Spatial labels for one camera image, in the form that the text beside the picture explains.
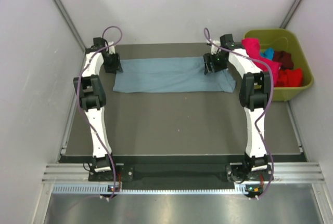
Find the light blue t shirt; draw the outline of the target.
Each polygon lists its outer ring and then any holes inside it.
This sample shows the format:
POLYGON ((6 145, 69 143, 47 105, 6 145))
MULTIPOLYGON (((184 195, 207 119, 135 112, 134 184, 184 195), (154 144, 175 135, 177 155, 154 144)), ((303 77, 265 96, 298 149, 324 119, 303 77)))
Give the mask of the light blue t shirt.
POLYGON ((202 57, 122 60, 113 91, 120 93, 233 93, 236 81, 228 70, 204 74, 202 57))

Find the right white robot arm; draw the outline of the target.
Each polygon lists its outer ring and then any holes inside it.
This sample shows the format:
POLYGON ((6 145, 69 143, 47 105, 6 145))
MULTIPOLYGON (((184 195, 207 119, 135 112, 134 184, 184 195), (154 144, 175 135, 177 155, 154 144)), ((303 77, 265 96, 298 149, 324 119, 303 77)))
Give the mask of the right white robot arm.
POLYGON ((244 160, 227 166, 228 178, 235 183, 261 180, 264 175, 272 174, 268 164, 270 153, 264 138, 265 115, 273 95, 272 71, 260 69, 257 66, 260 60, 250 58, 243 44, 235 42, 231 34, 213 41, 209 30, 204 29, 204 36, 211 47, 203 56, 205 74, 223 71, 231 64, 241 77, 239 101, 246 114, 247 146, 244 160))

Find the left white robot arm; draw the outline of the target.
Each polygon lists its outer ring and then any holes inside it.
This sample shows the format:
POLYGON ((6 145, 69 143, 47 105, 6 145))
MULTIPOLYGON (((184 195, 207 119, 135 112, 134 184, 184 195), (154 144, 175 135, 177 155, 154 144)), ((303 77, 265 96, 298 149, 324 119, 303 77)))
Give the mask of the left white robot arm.
POLYGON ((114 43, 103 37, 93 38, 93 45, 85 50, 85 64, 73 85, 78 108, 87 121, 93 144, 92 160, 89 164, 89 181, 115 182, 118 168, 112 159, 106 126, 105 106, 107 97, 103 88, 100 71, 116 74, 122 71, 119 54, 114 43))

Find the pink t shirt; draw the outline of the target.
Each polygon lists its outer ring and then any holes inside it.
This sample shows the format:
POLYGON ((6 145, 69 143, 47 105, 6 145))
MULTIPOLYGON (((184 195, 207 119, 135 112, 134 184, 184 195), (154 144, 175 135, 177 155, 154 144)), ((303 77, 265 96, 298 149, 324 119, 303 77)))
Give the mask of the pink t shirt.
POLYGON ((270 60, 261 56, 260 42, 257 38, 244 38, 241 44, 246 50, 247 55, 251 59, 255 59, 254 64, 264 72, 268 72, 270 68, 272 74, 275 76, 280 69, 280 63, 270 60))

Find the cyan t shirt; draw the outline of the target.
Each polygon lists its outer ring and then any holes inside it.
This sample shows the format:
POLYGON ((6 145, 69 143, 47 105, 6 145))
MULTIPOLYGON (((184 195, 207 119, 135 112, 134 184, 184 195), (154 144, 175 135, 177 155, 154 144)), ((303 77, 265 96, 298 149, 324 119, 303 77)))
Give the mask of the cyan t shirt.
POLYGON ((264 52, 261 52, 260 55, 261 57, 272 61, 274 58, 274 53, 275 53, 274 49, 268 48, 264 52))

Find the olive green plastic bin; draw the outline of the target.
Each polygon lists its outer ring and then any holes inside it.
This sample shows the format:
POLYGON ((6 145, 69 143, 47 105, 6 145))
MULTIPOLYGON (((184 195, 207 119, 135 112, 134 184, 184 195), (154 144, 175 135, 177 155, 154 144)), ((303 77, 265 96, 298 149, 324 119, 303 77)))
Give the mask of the olive green plastic bin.
POLYGON ((299 39, 294 33, 285 29, 254 29, 245 33, 244 38, 258 39, 261 51, 272 48, 275 52, 284 51, 291 54, 293 69, 302 71, 302 83, 299 86, 275 87, 273 101, 289 101, 313 85, 313 74, 299 39))

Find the dark maroon t shirt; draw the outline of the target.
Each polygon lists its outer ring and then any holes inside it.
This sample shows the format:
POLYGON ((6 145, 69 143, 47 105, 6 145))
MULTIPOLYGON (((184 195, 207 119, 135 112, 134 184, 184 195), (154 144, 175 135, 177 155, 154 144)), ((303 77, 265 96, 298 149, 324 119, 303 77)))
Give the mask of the dark maroon t shirt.
POLYGON ((286 51, 274 51, 273 61, 280 63, 282 70, 293 70, 294 68, 291 54, 286 51))

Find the red t shirt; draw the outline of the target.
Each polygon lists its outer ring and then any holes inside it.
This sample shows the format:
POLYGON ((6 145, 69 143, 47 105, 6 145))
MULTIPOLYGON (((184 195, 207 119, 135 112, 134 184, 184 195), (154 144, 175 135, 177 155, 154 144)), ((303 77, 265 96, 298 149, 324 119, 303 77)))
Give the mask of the red t shirt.
POLYGON ((303 71, 301 69, 285 69, 278 71, 275 87, 301 87, 303 85, 303 71))

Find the left aluminium corner post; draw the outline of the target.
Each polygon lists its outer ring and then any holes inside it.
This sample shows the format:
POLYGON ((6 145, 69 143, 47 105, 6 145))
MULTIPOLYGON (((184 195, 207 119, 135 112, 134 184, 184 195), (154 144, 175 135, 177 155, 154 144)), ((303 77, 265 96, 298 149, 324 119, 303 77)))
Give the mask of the left aluminium corner post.
POLYGON ((55 7, 57 8, 58 12, 60 13, 61 17, 63 18, 65 24, 67 25, 68 29, 70 30, 71 34, 73 35, 74 39, 78 43, 79 47, 85 51, 85 44, 82 40, 82 38, 79 35, 78 30, 76 29, 68 11, 66 10, 62 0, 52 0, 55 4, 55 7))

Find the aluminium front rail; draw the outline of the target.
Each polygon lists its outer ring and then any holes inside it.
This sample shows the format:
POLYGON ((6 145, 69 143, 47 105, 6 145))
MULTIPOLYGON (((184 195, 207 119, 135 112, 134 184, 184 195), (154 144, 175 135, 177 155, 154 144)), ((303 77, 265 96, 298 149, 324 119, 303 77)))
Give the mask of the aluminium front rail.
MULTIPOLYGON (((50 183, 84 183, 90 173, 80 164, 49 164, 42 181, 50 183)), ((315 162, 278 162, 272 183, 323 183, 322 170, 315 162)))

